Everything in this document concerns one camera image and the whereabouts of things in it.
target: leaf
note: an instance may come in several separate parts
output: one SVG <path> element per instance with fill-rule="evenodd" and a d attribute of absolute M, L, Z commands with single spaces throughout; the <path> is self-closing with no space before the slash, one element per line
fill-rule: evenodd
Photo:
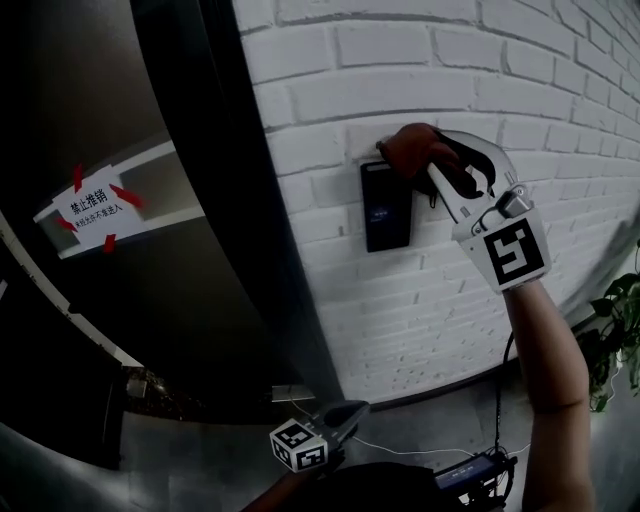
<path fill-rule="evenodd" d="M 602 395 L 600 398 L 598 398 L 598 403 L 596 404 L 596 412 L 602 412 L 604 411 L 604 408 L 607 406 L 607 400 L 609 400 L 609 397 L 607 395 Z"/>
<path fill-rule="evenodd" d="M 624 318 L 624 330 L 630 331 L 640 320 L 640 304 L 635 300 L 627 301 L 622 309 L 622 317 Z"/>
<path fill-rule="evenodd" d="M 625 352 L 631 389 L 637 390 L 640 388 L 640 349 L 636 346 Z"/>
<path fill-rule="evenodd" d="M 611 283 L 609 288 L 607 288 L 607 291 L 604 292 L 604 296 L 625 296 L 629 292 L 631 287 L 638 282 L 640 282 L 640 277 L 638 277 L 638 275 L 625 274 Z"/>
<path fill-rule="evenodd" d="M 602 317 L 611 316 L 611 310 L 613 309 L 613 302 L 609 299 L 596 299 L 591 301 L 593 310 L 596 315 Z"/>

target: brown glove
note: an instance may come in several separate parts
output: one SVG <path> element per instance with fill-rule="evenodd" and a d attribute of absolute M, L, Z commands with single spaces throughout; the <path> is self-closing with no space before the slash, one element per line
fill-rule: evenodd
<path fill-rule="evenodd" d="M 474 199 L 482 193 L 476 189 L 476 180 L 466 171 L 469 161 L 460 146 L 426 123 L 403 126 L 389 140 L 376 145 L 382 158 L 419 192 L 432 199 L 438 193 L 427 173 L 427 167 L 433 163 L 458 194 Z"/>

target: electronic device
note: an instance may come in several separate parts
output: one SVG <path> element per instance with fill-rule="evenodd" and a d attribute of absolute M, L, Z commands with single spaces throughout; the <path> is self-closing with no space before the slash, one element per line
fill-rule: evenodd
<path fill-rule="evenodd" d="M 367 251 L 409 245 L 411 237 L 411 185 L 385 162 L 360 167 L 364 199 Z"/>

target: human arm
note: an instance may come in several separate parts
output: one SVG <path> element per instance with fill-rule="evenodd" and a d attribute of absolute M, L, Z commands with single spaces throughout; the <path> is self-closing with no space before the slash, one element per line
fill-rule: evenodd
<path fill-rule="evenodd" d="M 318 478 L 321 468 L 302 473 L 286 473 L 267 492 L 251 502 L 242 512 L 272 512 L 280 510 L 298 490 Z"/>
<path fill-rule="evenodd" d="M 523 510 L 594 510 L 584 357 L 539 281 L 504 297 L 534 410 Z"/>

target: floor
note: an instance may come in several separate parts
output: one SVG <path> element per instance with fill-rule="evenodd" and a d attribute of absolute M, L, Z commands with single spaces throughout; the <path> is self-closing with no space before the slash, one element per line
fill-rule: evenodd
<path fill-rule="evenodd" d="M 594 415 L 593 481 L 598 510 L 640 510 L 640 397 L 626 375 L 604 414 Z M 502 441 L 509 451 L 527 445 L 531 411 L 518 375 L 504 391 Z M 377 412 L 358 436 L 398 451 L 462 448 L 480 451 L 493 441 L 494 388 L 490 381 L 418 404 Z M 284 473 L 268 442 L 270 426 L 214 426 L 126 414 L 122 467 L 89 466 L 32 443 L 0 425 L 0 494 L 18 510 L 237 511 Z M 354 441 L 347 464 L 400 461 L 444 468 L 459 453 L 399 457 Z M 518 454 L 508 511 L 520 510 L 528 450 Z"/>

